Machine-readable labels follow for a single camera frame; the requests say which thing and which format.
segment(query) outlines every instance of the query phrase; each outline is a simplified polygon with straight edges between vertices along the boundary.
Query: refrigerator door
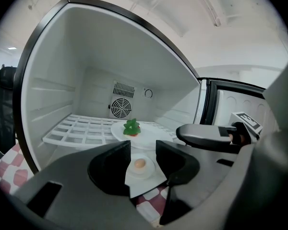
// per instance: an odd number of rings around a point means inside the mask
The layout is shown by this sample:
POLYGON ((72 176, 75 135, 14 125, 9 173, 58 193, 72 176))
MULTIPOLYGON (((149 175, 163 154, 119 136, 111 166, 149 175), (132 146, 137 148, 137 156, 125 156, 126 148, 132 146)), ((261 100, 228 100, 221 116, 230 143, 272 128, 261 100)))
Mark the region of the refrigerator door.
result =
POLYGON ((226 126, 230 125, 231 113, 245 112, 263 126, 261 135, 278 130, 274 115, 264 99, 264 88, 226 79, 201 80, 196 124, 226 126))

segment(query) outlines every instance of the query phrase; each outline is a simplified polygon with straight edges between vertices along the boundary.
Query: black chair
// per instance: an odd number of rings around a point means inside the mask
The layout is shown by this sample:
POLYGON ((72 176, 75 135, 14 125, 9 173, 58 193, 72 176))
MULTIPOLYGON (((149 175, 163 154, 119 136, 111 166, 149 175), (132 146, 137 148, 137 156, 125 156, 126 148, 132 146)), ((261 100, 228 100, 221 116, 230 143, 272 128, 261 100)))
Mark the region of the black chair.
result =
POLYGON ((0 70, 0 151, 3 154, 15 145, 12 96, 16 70, 13 67, 0 70))

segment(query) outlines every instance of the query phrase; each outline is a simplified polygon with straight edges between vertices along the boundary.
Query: white plate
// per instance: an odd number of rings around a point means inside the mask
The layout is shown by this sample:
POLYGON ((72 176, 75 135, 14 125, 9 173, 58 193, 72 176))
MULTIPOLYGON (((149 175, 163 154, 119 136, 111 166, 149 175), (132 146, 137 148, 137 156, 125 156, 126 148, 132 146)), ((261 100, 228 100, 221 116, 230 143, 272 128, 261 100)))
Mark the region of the white plate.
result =
POLYGON ((132 176, 137 179, 146 179, 150 177, 155 172, 154 162, 147 156, 141 153, 131 154, 131 162, 127 168, 126 176, 132 176), (145 160, 145 166, 143 168, 136 168, 134 162, 138 159, 145 160))
POLYGON ((142 122, 138 122, 141 129, 140 134, 135 137, 124 135, 125 123, 126 121, 114 123, 111 126, 111 133, 119 141, 130 140, 131 146, 134 148, 155 150, 156 140, 173 141, 172 137, 166 131, 142 122))

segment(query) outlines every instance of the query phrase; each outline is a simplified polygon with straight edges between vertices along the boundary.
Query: refrigerator wall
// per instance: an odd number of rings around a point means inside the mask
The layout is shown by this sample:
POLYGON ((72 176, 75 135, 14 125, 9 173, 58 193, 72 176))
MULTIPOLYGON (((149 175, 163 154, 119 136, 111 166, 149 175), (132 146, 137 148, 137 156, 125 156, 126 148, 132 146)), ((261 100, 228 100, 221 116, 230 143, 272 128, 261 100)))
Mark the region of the refrigerator wall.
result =
POLYGON ((109 118, 115 82, 135 88, 131 118, 173 131, 193 123, 200 84, 172 49, 124 16, 67 4, 35 44, 22 84, 22 125, 39 170, 75 152, 42 141, 65 117, 109 118), (153 91, 151 99, 143 88, 153 91))

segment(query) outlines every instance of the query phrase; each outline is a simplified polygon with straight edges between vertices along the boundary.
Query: ceiling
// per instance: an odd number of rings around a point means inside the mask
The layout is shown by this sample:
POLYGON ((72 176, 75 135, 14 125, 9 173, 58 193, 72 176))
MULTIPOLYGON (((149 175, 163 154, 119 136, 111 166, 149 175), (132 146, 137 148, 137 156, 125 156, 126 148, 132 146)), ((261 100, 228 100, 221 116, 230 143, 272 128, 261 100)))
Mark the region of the ceiling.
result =
MULTIPOLYGON (((0 48, 19 58, 43 16, 59 0, 16 0, 0 24, 0 48)), ((195 68, 264 66, 288 61, 288 34, 267 0, 105 0, 163 32, 195 68)))

